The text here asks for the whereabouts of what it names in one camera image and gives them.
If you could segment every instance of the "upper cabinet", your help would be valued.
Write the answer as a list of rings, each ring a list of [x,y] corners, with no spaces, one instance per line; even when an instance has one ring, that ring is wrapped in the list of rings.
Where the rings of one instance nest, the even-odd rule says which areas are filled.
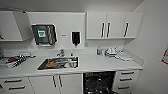
[[[87,12],[86,39],[135,38],[141,12]]]
[[[23,41],[33,37],[26,13],[0,11],[0,21],[0,41]]]
[[[127,12],[122,37],[135,38],[137,36],[142,16],[142,12]]]
[[[106,12],[87,12],[87,39],[104,39]]]

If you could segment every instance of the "white wall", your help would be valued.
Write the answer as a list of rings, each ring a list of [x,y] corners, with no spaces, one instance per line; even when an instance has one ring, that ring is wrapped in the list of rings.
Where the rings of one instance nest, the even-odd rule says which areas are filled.
[[[29,39],[23,42],[0,42],[3,51],[32,51],[32,50],[60,50],[60,49],[89,49],[97,47],[118,47],[122,50],[124,39],[114,40],[86,40],[85,39],[85,13],[72,12],[28,12],[31,24],[54,24],[56,26],[57,40],[54,46],[41,47],[35,44],[35,40]],[[72,44],[71,32],[80,31],[81,43],[75,48]]]
[[[141,28],[124,48],[146,62],[133,94],[167,94],[168,65],[159,61],[168,43],[168,0],[145,0],[135,11],[144,11]]]

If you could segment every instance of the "cabinet handle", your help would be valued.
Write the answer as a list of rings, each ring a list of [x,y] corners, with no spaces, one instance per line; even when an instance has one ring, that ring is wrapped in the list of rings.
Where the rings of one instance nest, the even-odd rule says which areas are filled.
[[[118,87],[118,89],[128,89],[130,88],[129,86],[126,86],[126,87]]]
[[[129,79],[120,79],[120,81],[130,81],[132,80],[132,78],[129,78]]]
[[[110,31],[110,23],[108,23],[107,37],[108,37],[108,35],[109,35],[109,31]]]
[[[102,36],[103,37],[104,23],[102,24]]]
[[[125,75],[125,74],[134,74],[134,72],[121,72],[122,75]]]
[[[22,81],[22,79],[20,79],[20,80],[13,80],[13,81],[6,80],[4,83],[13,83],[13,82],[21,82],[21,81]]]
[[[126,23],[126,28],[125,28],[125,34],[124,34],[124,37],[127,35],[128,25],[129,25],[129,23]]]
[[[10,87],[8,90],[24,89],[24,88],[25,88],[25,86],[23,86],[23,87]]]
[[[56,83],[55,83],[55,78],[54,78],[54,76],[53,76],[53,82],[54,82],[54,86],[57,87],[57,86],[56,86]]]
[[[62,87],[62,81],[61,81],[61,77],[60,77],[60,75],[59,75],[59,80],[60,80],[60,85],[61,85],[61,87]]]

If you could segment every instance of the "cabinet door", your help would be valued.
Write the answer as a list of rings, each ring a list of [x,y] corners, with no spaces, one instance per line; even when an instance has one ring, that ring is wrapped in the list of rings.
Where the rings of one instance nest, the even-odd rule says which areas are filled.
[[[83,94],[83,74],[60,75],[61,94]]]
[[[60,94],[57,77],[39,76],[29,79],[35,94]]]
[[[87,39],[104,39],[107,12],[87,12]]]
[[[135,38],[137,36],[142,15],[142,12],[127,12],[123,29],[123,37]]]
[[[1,11],[0,21],[0,41],[22,40],[14,15],[11,11]]]
[[[108,12],[105,38],[121,38],[126,12]]]

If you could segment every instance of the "white cabinet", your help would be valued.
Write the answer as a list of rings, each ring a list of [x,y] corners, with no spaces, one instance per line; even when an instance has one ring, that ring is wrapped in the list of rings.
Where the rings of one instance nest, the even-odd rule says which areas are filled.
[[[29,79],[35,94],[60,94],[57,77],[38,76]]]
[[[83,74],[29,77],[35,94],[83,94]]]
[[[0,41],[23,41],[32,38],[26,13],[0,11]]]
[[[130,94],[135,87],[139,70],[116,71],[113,91],[119,94]]]
[[[87,12],[87,39],[104,39],[107,12]]]
[[[125,12],[87,12],[87,39],[120,38]]]
[[[124,38],[135,38],[137,36],[142,16],[142,12],[127,12],[122,35]]]
[[[82,74],[69,74],[60,75],[61,94],[83,94],[83,75]]]
[[[34,94],[28,77],[0,79],[7,94]]]
[[[108,12],[105,39],[121,38],[126,12]]]
[[[86,39],[135,38],[142,12],[87,12]]]

